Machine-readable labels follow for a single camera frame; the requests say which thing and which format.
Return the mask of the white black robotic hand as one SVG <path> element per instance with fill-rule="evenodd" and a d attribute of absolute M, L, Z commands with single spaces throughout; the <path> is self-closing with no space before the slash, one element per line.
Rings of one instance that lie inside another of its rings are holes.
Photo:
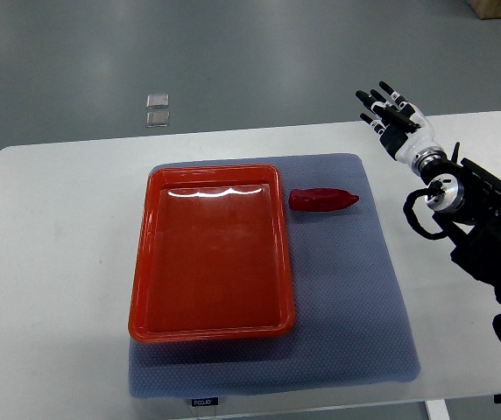
<path fill-rule="evenodd" d="M 385 81 L 378 83 L 385 92 L 372 89 L 370 93 L 356 91 L 356 98 L 378 118 L 360 114 L 363 122 L 377 134 L 387 153 L 405 165 L 420 165 L 422 160 L 440 153 L 434 140 L 434 129 L 418 108 Z"/>

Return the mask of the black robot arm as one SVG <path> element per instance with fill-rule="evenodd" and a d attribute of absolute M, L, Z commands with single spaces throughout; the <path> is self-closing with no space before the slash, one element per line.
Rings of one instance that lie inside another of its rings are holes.
<path fill-rule="evenodd" d="M 403 213 L 418 235 L 455 245 L 453 263 L 490 285 L 501 304 L 501 179 L 436 142 L 421 111 L 387 83 L 356 91 L 360 117 L 395 161 L 420 177 L 424 188 L 406 197 Z"/>

